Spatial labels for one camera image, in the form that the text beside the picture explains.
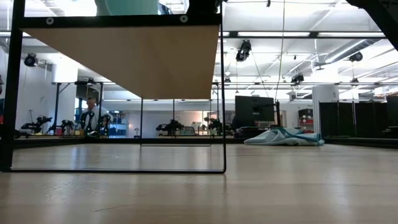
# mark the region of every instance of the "fluorescent light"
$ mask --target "fluorescent light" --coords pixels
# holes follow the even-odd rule
[[[386,37],[382,32],[320,32],[318,37]]]
[[[108,102],[122,102],[122,101],[127,101],[127,100],[104,100],[104,101],[108,101]]]
[[[239,37],[308,37],[309,32],[238,32]]]
[[[223,32],[224,37],[229,37],[229,32]]]
[[[23,37],[30,37],[29,34],[23,33]],[[0,37],[11,37],[11,31],[0,32]]]

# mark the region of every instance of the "duct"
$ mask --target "duct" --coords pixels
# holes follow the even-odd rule
[[[356,52],[359,52],[366,47],[369,47],[377,42],[379,42],[381,39],[365,39],[365,40],[353,40],[348,42],[347,44],[343,45],[342,47],[338,48],[334,52],[331,52],[324,57],[321,57],[320,61],[323,62],[315,62],[314,66],[322,66],[322,65],[328,65],[331,63],[336,63],[340,60],[343,60],[344,58],[348,58],[349,56],[355,54]],[[316,57],[319,55],[312,55],[303,62],[299,63],[296,65],[294,68],[290,69],[289,72],[287,72],[284,77],[296,74],[296,73],[301,73],[303,70],[306,68],[312,66],[312,62]]]
[[[380,40],[381,39],[365,39],[350,41],[339,49],[335,50],[334,52],[326,55],[325,62],[316,63],[315,66],[327,65],[343,60],[344,58],[348,58],[349,56],[379,42]]]

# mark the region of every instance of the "man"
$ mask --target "man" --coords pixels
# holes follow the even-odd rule
[[[97,125],[98,125],[98,118],[99,118],[99,115],[100,115],[100,109],[96,106],[96,104],[97,104],[97,101],[95,100],[95,98],[89,97],[87,99],[87,109],[85,109],[83,111],[83,113],[86,113],[88,111],[94,112],[94,117],[91,120],[91,128],[92,128],[92,130],[96,130]],[[101,116],[104,116],[104,115],[109,115],[111,117],[111,121],[113,120],[112,115],[109,114],[108,112],[106,112],[106,110],[102,109],[101,110]],[[87,116],[86,117],[86,125],[88,125],[89,120],[90,120],[90,116]]]

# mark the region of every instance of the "blanket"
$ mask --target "blanket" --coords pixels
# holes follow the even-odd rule
[[[244,142],[260,146],[321,146],[325,143],[320,134],[304,134],[294,128],[274,128]]]

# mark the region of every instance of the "light fixture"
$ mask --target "light fixture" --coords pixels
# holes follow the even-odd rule
[[[320,32],[318,37],[386,37],[382,32]]]
[[[239,50],[236,54],[236,61],[237,62],[244,62],[246,59],[248,59],[251,51],[251,44],[250,40],[243,40],[241,46],[239,47]]]
[[[30,37],[30,35],[27,34],[27,33],[23,33],[22,36],[23,36],[23,37]],[[11,31],[2,31],[2,32],[0,32],[0,37],[3,37],[3,38],[10,38],[10,37],[11,37]]]
[[[229,32],[223,32],[224,37],[229,37]]]
[[[104,100],[104,101],[108,101],[108,102],[122,102],[122,101],[127,101],[127,100]]]
[[[238,32],[238,37],[308,37],[309,32]]]

